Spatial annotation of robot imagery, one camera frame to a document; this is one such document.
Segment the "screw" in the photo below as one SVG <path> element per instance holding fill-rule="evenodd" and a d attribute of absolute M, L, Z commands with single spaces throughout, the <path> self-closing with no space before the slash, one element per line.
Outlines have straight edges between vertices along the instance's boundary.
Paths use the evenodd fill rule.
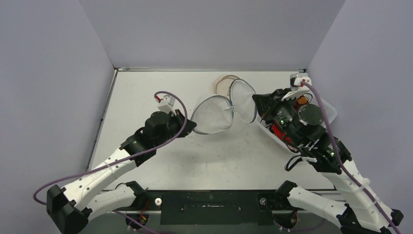
<path fill-rule="evenodd" d="M 262 197 L 262 198 L 260 199 L 260 204 L 261 204 L 261 205 L 265 205 L 266 202 L 267 202 L 267 198 Z"/>
<path fill-rule="evenodd" d="M 160 206 L 162 204 L 162 199 L 157 198 L 155 199 L 155 205 Z"/>

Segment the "gray wall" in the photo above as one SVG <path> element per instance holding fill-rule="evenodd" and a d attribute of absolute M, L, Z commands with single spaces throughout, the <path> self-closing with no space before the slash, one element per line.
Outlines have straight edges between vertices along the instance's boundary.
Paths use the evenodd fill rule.
<path fill-rule="evenodd" d="M 0 1 L 0 233 L 58 233 L 32 193 L 86 168 L 112 76 L 77 0 Z"/>
<path fill-rule="evenodd" d="M 411 233 L 413 1 L 347 0 L 309 66 L 338 110 L 333 131 Z"/>
<path fill-rule="evenodd" d="M 80 0 L 116 67 L 306 68 L 344 0 Z"/>

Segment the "white table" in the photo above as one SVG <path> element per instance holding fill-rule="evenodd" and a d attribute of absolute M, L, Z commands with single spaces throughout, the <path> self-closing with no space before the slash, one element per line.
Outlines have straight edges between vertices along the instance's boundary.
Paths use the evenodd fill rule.
<path fill-rule="evenodd" d="M 212 81 L 222 74 L 246 80 L 258 94 L 289 86 L 295 72 L 118 72 L 91 167 L 97 166 L 131 136 L 151 113 L 157 111 L 156 91 L 176 94 L 189 116 L 200 94 L 210 92 Z M 286 172 L 291 153 L 255 124 L 235 115 L 228 131 L 214 135 L 190 134 L 177 139 L 108 189 L 136 180 L 143 188 L 164 190 L 276 189 L 285 180 L 306 189 L 330 190 L 333 185 L 307 163 Z"/>

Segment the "white round knob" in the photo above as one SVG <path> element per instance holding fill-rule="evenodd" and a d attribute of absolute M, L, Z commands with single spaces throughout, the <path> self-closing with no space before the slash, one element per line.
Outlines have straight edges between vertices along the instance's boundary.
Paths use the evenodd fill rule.
<path fill-rule="evenodd" d="M 155 199 L 155 205 L 157 205 L 157 206 L 162 205 L 162 199 L 160 199 L 160 198 Z"/>

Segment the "robotic arm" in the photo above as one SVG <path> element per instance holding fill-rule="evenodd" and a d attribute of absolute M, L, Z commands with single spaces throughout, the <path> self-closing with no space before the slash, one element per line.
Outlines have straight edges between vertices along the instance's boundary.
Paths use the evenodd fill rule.
<path fill-rule="evenodd" d="M 280 200 L 302 208 L 337 225 L 344 234 L 390 234 L 390 222 L 398 226 L 403 214 L 386 206 L 369 186 L 369 179 L 358 171 L 354 160 L 342 142 L 335 138 L 340 165 L 329 134 L 322 126 L 322 112 L 313 104 L 297 106 L 297 98 L 310 89 L 311 79 L 306 73 L 290 77 L 291 88 L 278 89 L 271 94 L 253 95 L 258 114 L 277 133 L 281 140 L 300 153 L 300 160 L 307 161 L 317 172 L 329 179 L 347 201 L 337 202 L 309 192 L 297 184 L 286 181 L 276 191 Z M 348 176 L 350 173 L 357 184 Z"/>
<path fill-rule="evenodd" d="M 96 168 L 106 167 L 95 173 L 85 175 L 63 187 L 54 185 L 47 191 L 47 213 L 62 234 L 77 234 L 93 218 L 120 207 L 143 206 L 145 190 L 132 181 L 117 187 L 113 191 L 99 194 L 121 175 L 140 166 L 156 154 L 153 150 L 147 154 L 124 160 L 139 152 L 157 147 L 179 133 L 185 117 L 179 110 L 173 110 L 174 98 L 165 96 L 159 101 L 161 111 L 154 112 L 140 128 L 128 137 L 115 152 Z M 187 123 L 178 137 L 187 136 L 196 123 L 187 119 Z"/>

